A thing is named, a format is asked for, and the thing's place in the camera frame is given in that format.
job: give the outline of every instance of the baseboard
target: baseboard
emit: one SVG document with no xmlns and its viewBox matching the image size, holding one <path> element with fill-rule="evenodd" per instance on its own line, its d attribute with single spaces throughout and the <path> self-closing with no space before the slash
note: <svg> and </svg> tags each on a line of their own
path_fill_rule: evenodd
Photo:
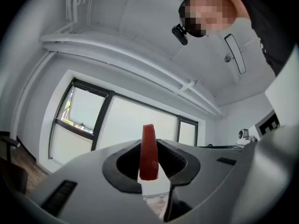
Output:
<svg viewBox="0 0 299 224">
<path fill-rule="evenodd" d="M 1 136 L 9 136 L 10 132 L 8 132 L 8 131 L 0 131 L 0 135 Z M 24 144 L 22 143 L 22 141 L 19 139 L 18 136 L 17 136 L 17 141 L 20 142 L 20 145 L 23 147 L 23 149 L 29 154 L 29 156 L 31 158 L 33 158 L 34 162 L 36 163 L 36 157 L 33 156 L 33 154 L 24 146 Z"/>
</svg>

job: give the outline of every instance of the floor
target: floor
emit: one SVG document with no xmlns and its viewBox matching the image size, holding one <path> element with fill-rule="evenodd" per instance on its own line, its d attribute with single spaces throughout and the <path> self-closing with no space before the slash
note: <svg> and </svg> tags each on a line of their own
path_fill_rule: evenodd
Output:
<svg viewBox="0 0 299 224">
<path fill-rule="evenodd" d="M 0 136 L 0 157 L 6 160 L 6 144 L 1 141 Z M 34 161 L 34 159 L 21 146 L 11 149 L 11 160 L 24 168 L 28 173 L 26 195 L 28 195 L 34 188 L 44 180 L 48 174 L 44 172 Z M 147 205 L 156 213 L 162 220 L 167 207 L 168 195 L 144 198 Z"/>
</svg>

